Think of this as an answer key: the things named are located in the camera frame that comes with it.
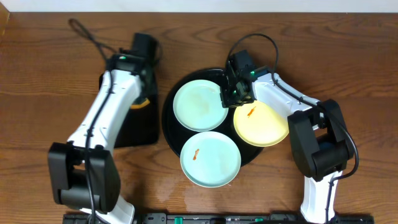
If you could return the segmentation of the yellow green sponge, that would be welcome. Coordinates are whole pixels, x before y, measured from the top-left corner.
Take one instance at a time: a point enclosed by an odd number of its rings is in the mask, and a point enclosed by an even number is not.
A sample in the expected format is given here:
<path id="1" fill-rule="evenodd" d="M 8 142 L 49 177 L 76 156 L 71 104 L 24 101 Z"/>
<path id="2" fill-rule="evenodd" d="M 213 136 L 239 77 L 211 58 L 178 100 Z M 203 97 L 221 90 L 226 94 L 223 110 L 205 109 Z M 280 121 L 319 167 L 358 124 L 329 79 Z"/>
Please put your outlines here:
<path id="1" fill-rule="evenodd" d="M 131 110 L 139 110 L 139 109 L 141 109 L 141 108 L 144 108 L 144 107 L 146 107 L 147 105 L 149 105 L 150 104 L 150 100 L 148 99 L 148 98 L 146 98 L 142 103 L 140 103 L 140 104 L 133 104 L 133 105 L 131 105 L 130 106 L 130 109 Z"/>

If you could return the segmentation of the yellow plastic plate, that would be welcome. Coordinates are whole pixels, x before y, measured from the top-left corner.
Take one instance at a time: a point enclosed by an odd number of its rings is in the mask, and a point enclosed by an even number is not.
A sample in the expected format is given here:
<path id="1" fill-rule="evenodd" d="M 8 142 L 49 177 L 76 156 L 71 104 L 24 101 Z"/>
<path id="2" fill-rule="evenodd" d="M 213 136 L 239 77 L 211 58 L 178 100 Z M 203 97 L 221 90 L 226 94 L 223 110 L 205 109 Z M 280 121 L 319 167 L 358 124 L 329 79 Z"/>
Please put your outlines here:
<path id="1" fill-rule="evenodd" d="M 289 133 L 287 121 L 260 101 L 237 107 L 233 124 L 243 141 L 259 147 L 273 146 Z"/>

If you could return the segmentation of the mint green plate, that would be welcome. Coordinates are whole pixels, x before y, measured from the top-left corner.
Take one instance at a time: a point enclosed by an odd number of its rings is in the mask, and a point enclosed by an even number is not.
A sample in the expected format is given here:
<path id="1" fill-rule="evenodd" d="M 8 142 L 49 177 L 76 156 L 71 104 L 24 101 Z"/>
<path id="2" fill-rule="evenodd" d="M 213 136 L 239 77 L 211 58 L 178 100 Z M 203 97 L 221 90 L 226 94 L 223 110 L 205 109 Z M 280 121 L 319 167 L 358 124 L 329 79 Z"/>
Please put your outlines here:
<path id="1" fill-rule="evenodd" d="M 217 128 L 227 117 L 221 104 L 220 86 L 209 80 L 193 80 L 178 89 L 173 112 L 185 128 L 203 132 Z"/>
<path id="2" fill-rule="evenodd" d="M 231 182 L 241 167 L 241 154 L 227 135 L 206 131 L 192 136 L 182 147 L 180 165 L 194 184 L 217 188 Z"/>

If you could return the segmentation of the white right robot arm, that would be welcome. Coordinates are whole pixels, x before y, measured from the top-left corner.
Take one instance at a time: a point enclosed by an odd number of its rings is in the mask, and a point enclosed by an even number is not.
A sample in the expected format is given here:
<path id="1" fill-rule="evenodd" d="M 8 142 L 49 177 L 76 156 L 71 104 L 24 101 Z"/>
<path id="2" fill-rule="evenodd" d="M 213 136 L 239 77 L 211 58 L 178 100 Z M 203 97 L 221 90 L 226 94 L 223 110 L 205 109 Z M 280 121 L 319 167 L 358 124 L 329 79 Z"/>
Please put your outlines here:
<path id="1" fill-rule="evenodd" d="M 359 159 L 339 104 L 308 97 L 269 67 L 229 68 L 221 89 L 225 108 L 260 101 L 287 120 L 292 155 L 304 175 L 304 198 L 300 212 L 310 223 L 335 219 L 333 203 L 339 180 L 352 176 L 358 163 L 345 174 L 347 162 Z"/>

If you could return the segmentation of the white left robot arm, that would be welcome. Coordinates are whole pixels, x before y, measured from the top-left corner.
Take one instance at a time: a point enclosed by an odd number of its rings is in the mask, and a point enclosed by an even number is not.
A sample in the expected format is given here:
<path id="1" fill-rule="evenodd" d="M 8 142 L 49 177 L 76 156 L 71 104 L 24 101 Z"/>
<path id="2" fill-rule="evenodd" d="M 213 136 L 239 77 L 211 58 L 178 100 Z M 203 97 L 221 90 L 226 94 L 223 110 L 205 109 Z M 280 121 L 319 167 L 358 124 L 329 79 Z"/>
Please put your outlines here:
<path id="1" fill-rule="evenodd" d="M 114 54 L 102 86 L 83 122 L 65 143 L 48 153 L 53 199 L 88 214 L 88 223 L 132 223 L 135 208 L 120 194 L 114 163 L 116 138 L 131 105 L 146 97 L 154 79 L 154 57 Z"/>

